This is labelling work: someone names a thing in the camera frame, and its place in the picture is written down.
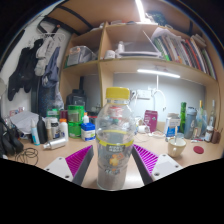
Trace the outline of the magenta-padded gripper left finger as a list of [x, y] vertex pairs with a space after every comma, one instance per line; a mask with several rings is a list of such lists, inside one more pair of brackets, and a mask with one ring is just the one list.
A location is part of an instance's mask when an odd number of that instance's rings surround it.
[[93, 146], [90, 145], [66, 158], [56, 158], [44, 170], [81, 186], [93, 155]]

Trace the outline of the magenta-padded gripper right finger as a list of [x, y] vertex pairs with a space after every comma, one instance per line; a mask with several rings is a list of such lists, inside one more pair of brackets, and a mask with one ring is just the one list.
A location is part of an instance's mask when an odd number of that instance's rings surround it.
[[145, 185], [182, 169], [168, 154], [156, 155], [139, 145], [133, 145], [132, 156]]

